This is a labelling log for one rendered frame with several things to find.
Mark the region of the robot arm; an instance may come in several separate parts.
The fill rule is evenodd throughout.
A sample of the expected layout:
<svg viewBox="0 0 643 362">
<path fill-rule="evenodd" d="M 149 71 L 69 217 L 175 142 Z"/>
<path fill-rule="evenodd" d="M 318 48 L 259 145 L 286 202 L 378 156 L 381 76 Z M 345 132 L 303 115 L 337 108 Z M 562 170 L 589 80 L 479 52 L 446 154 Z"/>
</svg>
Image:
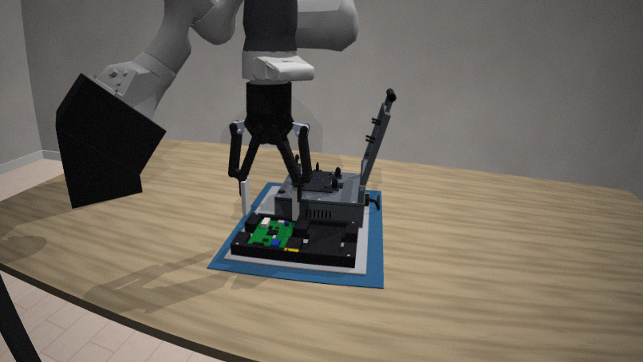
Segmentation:
<svg viewBox="0 0 643 362">
<path fill-rule="evenodd" d="M 242 74 L 251 84 L 311 81 L 314 67 L 297 48 L 341 52 L 357 39 L 354 0 L 164 0 L 162 25 L 145 52 L 87 78 L 152 120 L 191 54 L 189 28 L 213 45 L 226 43 L 243 1 Z"/>
</svg>

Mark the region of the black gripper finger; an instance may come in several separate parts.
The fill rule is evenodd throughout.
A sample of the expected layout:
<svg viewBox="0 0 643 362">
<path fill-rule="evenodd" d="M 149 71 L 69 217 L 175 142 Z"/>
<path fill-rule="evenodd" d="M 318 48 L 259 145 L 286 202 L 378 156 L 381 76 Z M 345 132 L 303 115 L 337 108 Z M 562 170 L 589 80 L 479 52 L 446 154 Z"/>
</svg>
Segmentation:
<svg viewBox="0 0 643 362">
<path fill-rule="evenodd" d="M 311 160 L 310 160 L 310 149 L 308 142 L 308 134 L 310 126 L 308 124 L 298 124 L 293 122 L 292 129 L 295 131 L 295 135 L 298 137 L 298 147 L 300 153 L 300 160 L 302 165 L 302 175 L 299 171 L 298 165 L 294 158 L 293 152 L 290 148 L 290 142 L 286 136 L 284 140 L 280 135 L 278 127 L 273 125 L 270 127 L 270 133 L 274 138 L 274 142 L 278 150 L 280 151 L 284 163 L 286 165 L 287 171 L 290 174 L 292 185 L 292 221 L 297 221 L 299 216 L 299 202 L 302 197 L 302 184 L 309 183 L 313 177 Z"/>
<path fill-rule="evenodd" d="M 230 158 L 229 158 L 229 168 L 228 175 L 234 177 L 239 181 L 239 194 L 242 199 L 242 211 L 243 215 L 246 215 L 250 212 L 250 177 L 249 171 L 251 165 L 254 161 L 255 155 L 257 153 L 258 140 L 262 134 L 263 126 L 261 124 L 257 125 L 254 129 L 253 136 L 251 137 L 249 148 L 247 150 L 243 165 L 239 170 L 239 161 L 240 153 L 242 146 L 242 138 L 244 132 L 244 121 L 236 120 L 230 124 L 229 129 L 231 132 L 231 149 L 230 149 Z"/>
</svg>

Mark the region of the green circuit board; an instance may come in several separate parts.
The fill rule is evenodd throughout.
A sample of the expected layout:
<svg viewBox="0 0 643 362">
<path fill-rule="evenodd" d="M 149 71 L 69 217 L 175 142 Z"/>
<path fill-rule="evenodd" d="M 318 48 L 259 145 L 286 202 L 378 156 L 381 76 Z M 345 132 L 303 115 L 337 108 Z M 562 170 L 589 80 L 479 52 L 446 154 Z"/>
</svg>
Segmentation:
<svg viewBox="0 0 643 362">
<path fill-rule="evenodd" d="M 293 233 L 293 224 L 295 222 L 272 221 L 270 218 L 264 218 L 257 226 L 248 243 L 285 248 L 288 238 Z"/>
</svg>

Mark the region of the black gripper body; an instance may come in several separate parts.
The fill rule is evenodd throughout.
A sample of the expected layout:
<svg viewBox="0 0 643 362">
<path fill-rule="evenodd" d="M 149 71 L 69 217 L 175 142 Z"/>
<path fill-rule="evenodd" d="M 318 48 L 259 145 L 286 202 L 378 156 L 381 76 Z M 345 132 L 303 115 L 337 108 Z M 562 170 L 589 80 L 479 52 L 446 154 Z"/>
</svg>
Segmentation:
<svg viewBox="0 0 643 362">
<path fill-rule="evenodd" d="M 291 116 L 292 82 L 279 85 L 254 85 L 246 83 L 247 117 L 244 125 L 253 136 L 257 125 L 263 126 L 258 144 L 276 145 L 270 127 L 276 125 L 282 137 L 286 138 L 293 127 Z"/>
</svg>

